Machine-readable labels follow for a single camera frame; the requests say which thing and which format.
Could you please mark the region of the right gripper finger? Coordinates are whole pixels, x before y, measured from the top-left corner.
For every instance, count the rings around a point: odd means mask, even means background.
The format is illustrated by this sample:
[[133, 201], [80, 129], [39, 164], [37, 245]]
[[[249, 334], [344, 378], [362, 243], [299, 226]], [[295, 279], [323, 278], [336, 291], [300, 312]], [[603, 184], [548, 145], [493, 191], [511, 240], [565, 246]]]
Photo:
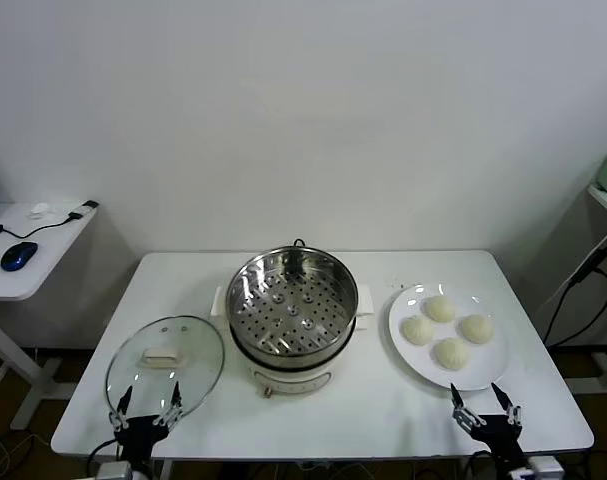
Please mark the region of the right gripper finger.
[[491, 388], [498, 400], [502, 414], [492, 415], [491, 420], [502, 427], [509, 426], [510, 428], [521, 428], [521, 407], [515, 405], [508, 394], [503, 391], [497, 384], [492, 383]]
[[453, 404], [452, 417], [463, 430], [473, 430], [483, 426], [483, 419], [465, 406], [464, 401], [453, 383], [450, 384]]

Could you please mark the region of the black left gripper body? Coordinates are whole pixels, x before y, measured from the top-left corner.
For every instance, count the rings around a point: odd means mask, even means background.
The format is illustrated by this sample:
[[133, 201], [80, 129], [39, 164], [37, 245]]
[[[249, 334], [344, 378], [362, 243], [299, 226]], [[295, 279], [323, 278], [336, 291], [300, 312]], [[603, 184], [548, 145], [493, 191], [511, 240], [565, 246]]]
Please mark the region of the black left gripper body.
[[166, 439], [168, 426], [158, 416], [132, 417], [114, 431], [122, 447], [121, 459], [129, 463], [146, 463], [151, 459], [156, 443]]

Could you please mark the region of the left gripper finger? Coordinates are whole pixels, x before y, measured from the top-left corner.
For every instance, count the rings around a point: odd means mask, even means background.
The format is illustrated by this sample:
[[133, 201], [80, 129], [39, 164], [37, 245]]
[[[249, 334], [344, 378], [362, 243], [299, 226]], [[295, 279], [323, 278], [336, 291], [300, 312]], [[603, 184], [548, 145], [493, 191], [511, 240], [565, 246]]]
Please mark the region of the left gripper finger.
[[170, 399], [163, 404], [161, 412], [154, 420], [153, 424], [173, 428], [183, 416], [184, 411], [180, 384], [179, 381], [176, 381]]
[[109, 420], [114, 431], [122, 431], [128, 427], [127, 410], [131, 401], [133, 386], [130, 385], [118, 400], [117, 407], [109, 413]]

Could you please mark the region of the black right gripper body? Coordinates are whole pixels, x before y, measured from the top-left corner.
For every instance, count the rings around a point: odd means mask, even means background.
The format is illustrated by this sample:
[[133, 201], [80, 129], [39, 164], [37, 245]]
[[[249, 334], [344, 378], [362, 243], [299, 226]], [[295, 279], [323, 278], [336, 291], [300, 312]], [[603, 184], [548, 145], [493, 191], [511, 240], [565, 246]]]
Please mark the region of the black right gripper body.
[[491, 453], [497, 468], [521, 468], [526, 465], [526, 457], [518, 443], [522, 425], [517, 420], [509, 420], [505, 414], [481, 415], [483, 423], [471, 428], [470, 435], [484, 443]]

